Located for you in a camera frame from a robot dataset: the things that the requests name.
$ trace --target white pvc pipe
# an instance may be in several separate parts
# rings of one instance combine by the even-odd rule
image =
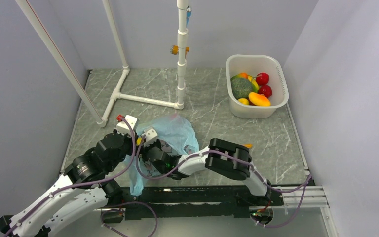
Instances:
[[[90,111],[92,117],[96,120],[96,122],[101,125],[102,124],[102,118],[99,116],[97,110],[95,109],[93,103],[89,99],[88,95],[85,93],[85,90],[83,90],[82,86],[80,85],[79,81],[77,80],[77,77],[74,75],[72,69],[66,62],[65,58],[63,57],[62,53],[60,52],[59,48],[54,43],[53,39],[51,38],[49,32],[44,27],[43,23],[37,16],[36,12],[34,11],[31,4],[28,2],[28,0],[15,0],[18,4],[18,6],[21,8],[24,15],[27,17],[28,21],[33,26],[34,30],[37,32],[38,36],[40,36],[41,40],[47,47],[47,49],[50,51],[53,58],[56,60],[57,64],[59,64],[59,67],[62,69],[62,71],[65,73],[66,77],[68,78],[69,82],[72,84],[72,86],[75,88],[76,92],[84,102],[84,104],[87,106],[88,110]]]
[[[105,124],[107,124],[108,116],[110,116],[111,110],[113,109],[114,102],[118,99],[118,94],[120,93],[121,87],[123,86],[123,83],[125,81],[125,78],[127,77],[128,73],[130,72],[129,68],[123,69],[123,73],[121,74],[120,80],[117,83],[117,86],[114,88],[110,101],[108,102],[107,107],[105,108],[104,115],[102,115],[102,120]]]
[[[184,9],[178,8],[178,29],[181,32],[187,30],[187,7],[188,5]]]
[[[185,47],[187,45],[187,7],[188,0],[177,0],[178,7],[178,86],[177,86],[177,107],[178,109],[184,108],[185,96],[185,71],[187,68],[187,61],[185,60]]]
[[[105,13],[108,18],[108,23],[110,24],[111,32],[113,33],[115,44],[117,45],[118,52],[121,57],[121,62],[123,63],[123,68],[128,68],[127,61],[125,60],[125,54],[123,46],[121,44],[120,34],[118,33],[117,26],[115,25],[113,10],[111,9],[109,0],[102,0],[104,5]]]
[[[117,96],[119,99],[126,99],[126,100],[132,100],[132,101],[148,103],[148,104],[153,104],[153,105],[162,105],[162,106],[179,109],[177,103],[173,103],[173,102],[154,100],[154,99],[149,99],[149,98],[139,97],[139,96],[134,96],[134,95],[126,95],[122,93],[119,93]]]

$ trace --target white plastic basket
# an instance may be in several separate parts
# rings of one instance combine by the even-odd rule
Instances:
[[[268,73],[272,96],[269,98],[271,106],[250,106],[240,103],[233,96],[230,78],[238,73],[247,73],[256,76],[258,73]],[[226,82],[230,96],[231,112],[241,118],[267,118],[274,111],[284,106],[288,101],[288,90],[282,73],[281,65],[277,60],[265,55],[233,55],[226,61]]]

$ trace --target blue clamp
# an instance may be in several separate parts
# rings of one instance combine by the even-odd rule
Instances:
[[[191,13],[192,13],[192,8],[188,6],[187,7],[187,26],[188,26],[188,21],[190,21]]]

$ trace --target white wall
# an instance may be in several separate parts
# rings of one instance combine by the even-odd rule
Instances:
[[[52,6],[32,5],[84,84],[86,68]],[[0,217],[18,213],[55,181],[78,106],[79,96],[21,9],[0,0]]]
[[[283,69],[340,236],[379,236],[379,1],[320,0]]]
[[[89,69],[118,68],[101,0],[50,0]],[[190,0],[189,67],[224,67],[234,54],[265,54],[282,65],[318,0]],[[176,67],[175,0],[111,0],[131,67]]]

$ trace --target marble floor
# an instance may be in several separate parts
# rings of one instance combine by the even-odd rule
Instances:
[[[92,70],[86,92],[100,115],[103,114],[112,90],[122,69]],[[131,69],[121,92],[153,99],[176,101],[176,68]],[[261,174],[273,184],[299,184],[305,180],[301,153],[287,108],[279,108],[269,118],[238,118],[228,106],[226,72],[224,68],[188,68],[186,73],[185,108],[175,110],[134,101],[117,100],[107,126],[100,128],[86,106],[82,106],[65,166],[82,155],[88,148],[112,132],[118,114],[132,115],[140,122],[178,113],[188,119],[195,130],[200,147],[208,145],[211,138],[221,138],[239,144],[253,144],[253,163]],[[116,171],[125,168],[121,163]],[[121,186],[129,186],[128,174],[118,177]],[[164,178],[148,181],[146,186],[196,186],[238,185],[212,171],[201,171],[181,181]]]

